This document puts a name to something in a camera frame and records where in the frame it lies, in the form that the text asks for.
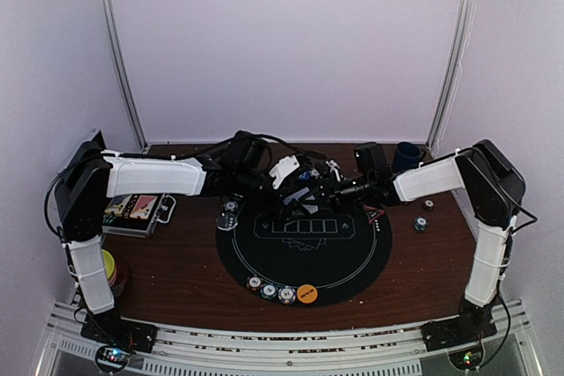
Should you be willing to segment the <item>10 chips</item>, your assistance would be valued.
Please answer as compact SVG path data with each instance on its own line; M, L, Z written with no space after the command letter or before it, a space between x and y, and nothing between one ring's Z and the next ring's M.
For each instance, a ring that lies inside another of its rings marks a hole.
M291 286L279 288L278 300L283 305L291 305L296 300L296 290Z
M224 203L224 211L235 213L239 209L239 204L235 200L229 200Z

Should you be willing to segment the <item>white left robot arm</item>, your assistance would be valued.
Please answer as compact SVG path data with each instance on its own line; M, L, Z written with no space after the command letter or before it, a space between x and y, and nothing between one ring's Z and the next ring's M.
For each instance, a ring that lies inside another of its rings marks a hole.
M272 136L238 131L232 138L184 155L150 156L104 150L96 141L82 143L53 180L46 198L55 200L60 227L54 230L67 251L70 271L94 314L93 331L108 344L127 335L118 319L101 248L105 216L126 211L134 195L233 196L265 203L278 217L290 212L283 200L286 182L325 155L288 144L291 155L261 171L271 153Z

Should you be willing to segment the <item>green blue 50 chip stack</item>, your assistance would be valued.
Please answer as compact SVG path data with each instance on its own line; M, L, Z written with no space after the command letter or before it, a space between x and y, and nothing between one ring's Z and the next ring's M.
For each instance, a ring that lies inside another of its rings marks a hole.
M424 232L428 228L429 222L426 217L418 216L413 221L413 227L417 232Z

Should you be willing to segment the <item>grey card deck box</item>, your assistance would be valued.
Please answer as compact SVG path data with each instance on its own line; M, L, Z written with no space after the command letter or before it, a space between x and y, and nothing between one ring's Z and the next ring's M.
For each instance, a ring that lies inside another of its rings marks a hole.
M316 199L309 188L302 188L290 194L283 200L283 204L283 211L290 214L294 212L315 214L319 211Z

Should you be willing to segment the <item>orange big blind button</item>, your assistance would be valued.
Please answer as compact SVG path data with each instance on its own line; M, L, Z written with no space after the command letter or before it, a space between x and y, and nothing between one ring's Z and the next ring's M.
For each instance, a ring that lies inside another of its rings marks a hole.
M302 284L296 290L296 299L305 305L313 304L318 299L318 290L312 284Z

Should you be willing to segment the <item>100 chips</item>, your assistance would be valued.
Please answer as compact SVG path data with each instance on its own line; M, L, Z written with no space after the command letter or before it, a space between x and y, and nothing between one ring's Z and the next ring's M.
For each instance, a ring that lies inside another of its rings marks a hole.
M259 276L250 276L247 279L246 286L250 291L260 291L263 287L263 279Z

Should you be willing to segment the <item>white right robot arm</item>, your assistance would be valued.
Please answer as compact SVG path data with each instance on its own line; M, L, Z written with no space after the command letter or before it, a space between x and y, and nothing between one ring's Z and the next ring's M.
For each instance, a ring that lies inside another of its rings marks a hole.
M463 190L478 221L479 235L470 279L451 332L458 341L467 343L485 331L499 297L512 237L520 229L516 220L524 211L524 178L488 139L429 162L417 158L410 165L387 163L382 153L377 143L358 145L355 158L360 176L343 179L337 172L323 176L315 184L314 197L332 208L365 199L395 206Z

